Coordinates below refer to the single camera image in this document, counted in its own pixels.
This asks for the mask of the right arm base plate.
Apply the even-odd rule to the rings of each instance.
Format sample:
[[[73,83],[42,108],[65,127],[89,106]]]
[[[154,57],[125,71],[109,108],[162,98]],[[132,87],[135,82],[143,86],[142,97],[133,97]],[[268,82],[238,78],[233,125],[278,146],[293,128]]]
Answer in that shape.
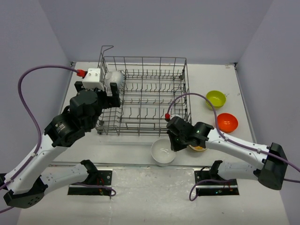
[[[223,180],[222,178],[210,175],[210,168],[203,167],[201,169],[194,170],[195,183],[202,180]],[[207,181],[199,184],[195,188],[197,196],[225,196],[225,195],[240,195],[238,184],[236,180],[232,180],[228,183],[216,183]]]

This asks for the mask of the white bowl front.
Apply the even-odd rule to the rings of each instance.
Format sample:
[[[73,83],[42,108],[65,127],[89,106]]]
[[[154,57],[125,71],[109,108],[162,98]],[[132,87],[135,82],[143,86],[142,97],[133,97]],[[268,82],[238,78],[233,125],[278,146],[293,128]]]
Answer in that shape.
[[[174,162],[174,160],[167,161],[167,162],[160,162],[160,161],[154,160],[154,162],[157,166],[166,167],[166,166],[170,166]]]

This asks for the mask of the white bowl back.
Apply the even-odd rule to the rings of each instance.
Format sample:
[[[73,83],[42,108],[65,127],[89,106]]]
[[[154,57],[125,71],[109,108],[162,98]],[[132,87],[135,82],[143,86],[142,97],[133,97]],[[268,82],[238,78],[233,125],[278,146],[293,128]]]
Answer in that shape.
[[[124,83],[124,75],[120,71],[111,71],[106,73],[105,75],[105,84],[107,87],[110,87],[111,83],[116,83],[118,88],[120,89],[122,84]]]

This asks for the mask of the white bowl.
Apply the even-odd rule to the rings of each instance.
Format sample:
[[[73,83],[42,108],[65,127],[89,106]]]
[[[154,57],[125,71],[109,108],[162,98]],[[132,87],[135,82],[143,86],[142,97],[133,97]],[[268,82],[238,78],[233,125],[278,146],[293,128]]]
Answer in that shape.
[[[166,167],[166,166],[170,166],[174,162],[174,160],[167,161],[167,162],[160,162],[160,161],[154,160],[154,162],[157,166]]]
[[[118,88],[120,89],[122,84],[124,83],[124,75],[120,71],[111,71],[106,73],[105,75],[105,84],[107,87],[110,87],[111,83],[116,83]]]
[[[176,153],[171,150],[171,143],[168,139],[156,140],[151,146],[153,160],[167,162],[176,158]]]

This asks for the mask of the lime green bowl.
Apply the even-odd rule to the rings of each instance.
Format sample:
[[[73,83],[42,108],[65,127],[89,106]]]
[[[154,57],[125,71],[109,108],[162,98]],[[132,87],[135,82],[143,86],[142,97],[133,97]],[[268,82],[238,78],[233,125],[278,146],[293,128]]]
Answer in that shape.
[[[212,103],[215,108],[220,108],[226,103],[226,96],[218,90],[209,91],[206,98]]]
[[[206,101],[206,106],[212,110],[212,108],[214,107],[216,110],[222,108],[225,105],[225,102],[220,102],[220,104],[215,104],[214,102],[212,102],[211,104]]]

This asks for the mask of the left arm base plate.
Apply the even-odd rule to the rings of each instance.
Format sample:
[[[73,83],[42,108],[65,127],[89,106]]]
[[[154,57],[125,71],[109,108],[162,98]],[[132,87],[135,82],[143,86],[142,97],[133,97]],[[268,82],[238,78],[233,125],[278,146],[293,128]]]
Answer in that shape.
[[[112,176],[113,171],[108,169],[100,169],[97,172],[95,178],[85,181],[84,184],[92,186],[103,186],[105,188],[98,187],[86,187],[80,185],[69,185],[68,195],[78,196],[108,196],[113,197],[115,193],[112,191]]]

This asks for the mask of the orange bowl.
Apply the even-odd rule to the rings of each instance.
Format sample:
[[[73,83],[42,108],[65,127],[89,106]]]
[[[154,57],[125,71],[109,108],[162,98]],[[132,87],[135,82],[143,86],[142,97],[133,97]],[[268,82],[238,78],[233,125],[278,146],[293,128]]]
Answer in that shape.
[[[230,113],[221,113],[217,116],[217,124],[237,124],[239,122],[235,116]]]
[[[231,133],[238,127],[237,124],[219,124],[220,130],[225,133]]]

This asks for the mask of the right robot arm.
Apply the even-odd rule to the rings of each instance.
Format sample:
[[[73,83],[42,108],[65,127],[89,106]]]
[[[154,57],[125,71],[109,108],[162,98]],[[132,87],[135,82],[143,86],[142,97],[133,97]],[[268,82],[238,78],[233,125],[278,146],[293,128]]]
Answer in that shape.
[[[257,180],[263,186],[280,190],[287,169],[287,158],[281,145],[270,146],[244,141],[220,134],[212,125],[198,122],[195,125],[178,116],[168,120],[167,133],[173,151],[180,151],[187,146],[218,150],[234,156],[242,162],[226,163],[216,160],[209,172],[209,179],[214,184],[224,180]]]

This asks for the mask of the blue yellow patterned bowl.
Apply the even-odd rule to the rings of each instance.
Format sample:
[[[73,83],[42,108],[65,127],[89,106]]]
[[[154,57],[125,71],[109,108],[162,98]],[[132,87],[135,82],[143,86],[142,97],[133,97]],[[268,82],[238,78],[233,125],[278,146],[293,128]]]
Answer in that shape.
[[[189,148],[192,149],[193,151],[197,151],[197,152],[203,152],[203,151],[206,151],[207,148],[203,148],[201,146],[191,146],[189,145]]]

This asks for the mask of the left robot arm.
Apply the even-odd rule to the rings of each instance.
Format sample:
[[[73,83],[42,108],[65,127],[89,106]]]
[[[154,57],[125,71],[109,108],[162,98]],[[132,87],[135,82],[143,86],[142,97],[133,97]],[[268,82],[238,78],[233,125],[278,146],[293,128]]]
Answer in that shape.
[[[32,207],[46,194],[67,185],[106,189],[110,196],[116,195],[111,187],[101,185],[98,170],[90,160],[83,160],[61,174],[45,173],[56,157],[95,128],[103,109],[120,107],[117,83],[110,84],[111,96],[105,90],[86,90],[80,85],[81,82],[75,83],[77,95],[45,128],[36,147],[14,170],[0,175],[9,209]]]

